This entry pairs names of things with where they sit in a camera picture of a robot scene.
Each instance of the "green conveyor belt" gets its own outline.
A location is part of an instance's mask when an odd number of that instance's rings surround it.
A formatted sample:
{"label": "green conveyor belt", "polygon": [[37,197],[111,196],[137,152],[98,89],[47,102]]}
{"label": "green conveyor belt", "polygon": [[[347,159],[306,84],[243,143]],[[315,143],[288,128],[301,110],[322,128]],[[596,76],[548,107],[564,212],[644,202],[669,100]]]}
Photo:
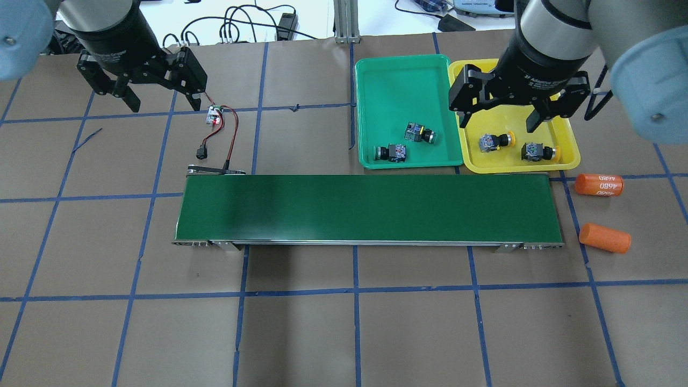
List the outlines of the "green conveyor belt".
{"label": "green conveyor belt", "polygon": [[562,245],[547,175],[190,175],[174,243]]}

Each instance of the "blue plaid cloth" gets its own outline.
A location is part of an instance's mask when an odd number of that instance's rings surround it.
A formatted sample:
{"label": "blue plaid cloth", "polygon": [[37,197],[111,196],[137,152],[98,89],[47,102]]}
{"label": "blue plaid cloth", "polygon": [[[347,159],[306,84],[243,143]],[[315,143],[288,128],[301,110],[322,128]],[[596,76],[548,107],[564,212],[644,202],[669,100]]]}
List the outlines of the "blue plaid cloth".
{"label": "blue plaid cloth", "polygon": [[413,0],[426,12],[446,12],[449,4],[446,0]]}

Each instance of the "orange can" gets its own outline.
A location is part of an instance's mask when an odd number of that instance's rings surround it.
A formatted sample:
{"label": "orange can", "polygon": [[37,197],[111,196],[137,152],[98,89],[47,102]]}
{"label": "orange can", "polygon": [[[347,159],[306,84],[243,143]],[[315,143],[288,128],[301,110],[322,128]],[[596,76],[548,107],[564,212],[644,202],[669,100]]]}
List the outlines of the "orange can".
{"label": "orange can", "polygon": [[630,234],[594,223],[585,223],[581,227],[578,241],[588,246],[619,254],[626,254],[626,251],[631,247]]}
{"label": "orange can", "polygon": [[579,174],[574,187],[579,195],[619,196],[623,179],[616,175]]}

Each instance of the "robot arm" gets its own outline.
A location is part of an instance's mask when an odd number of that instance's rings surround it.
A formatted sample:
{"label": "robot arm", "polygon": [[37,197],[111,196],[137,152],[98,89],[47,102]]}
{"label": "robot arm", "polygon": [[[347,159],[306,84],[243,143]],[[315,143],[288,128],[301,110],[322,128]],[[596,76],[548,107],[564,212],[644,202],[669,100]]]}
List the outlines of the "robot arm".
{"label": "robot arm", "polygon": [[129,84],[157,83],[183,93],[191,107],[199,110],[206,72],[189,48],[168,54],[158,47],[139,2],[0,0],[0,36],[5,37],[0,42],[0,80],[18,78],[31,70],[50,40],[55,13],[60,12],[86,48],[76,67],[96,93],[121,98],[138,112],[141,101]]}
{"label": "robot arm", "polygon": [[516,31],[494,70],[467,65],[452,85],[449,109],[462,127],[472,114],[502,104],[533,105],[528,132],[571,116],[590,93],[579,68],[599,45],[636,131],[656,142],[688,143],[687,2],[505,0],[497,6],[515,13]]}

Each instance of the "plastic tray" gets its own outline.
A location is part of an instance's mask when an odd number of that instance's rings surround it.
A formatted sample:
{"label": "plastic tray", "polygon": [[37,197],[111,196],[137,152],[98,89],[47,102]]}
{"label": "plastic tray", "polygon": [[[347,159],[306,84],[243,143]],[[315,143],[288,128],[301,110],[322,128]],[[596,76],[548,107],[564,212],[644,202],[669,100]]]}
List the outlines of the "plastic tray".
{"label": "plastic tray", "polygon": [[[454,82],[464,65],[472,63],[483,72],[492,70],[497,59],[476,59],[457,61],[449,66],[449,78]],[[490,110],[475,113],[465,128],[459,127],[461,149],[466,167],[477,174],[500,174],[508,172],[555,171],[574,169],[581,162],[581,154],[567,118],[555,117],[542,123],[533,133],[526,132],[526,118],[533,111],[532,106],[501,105]],[[512,131],[516,137],[513,147],[482,153],[478,140],[485,133],[500,135]],[[543,143],[548,147],[559,146],[559,161],[542,160],[531,162],[521,160],[524,143]]]}
{"label": "plastic tray", "polygon": [[[361,59],[356,64],[358,159],[368,169],[461,165],[455,114],[449,106],[444,55]],[[405,140],[409,122],[437,132],[434,144]],[[375,147],[405,144],[404,163],[375,160]]]}

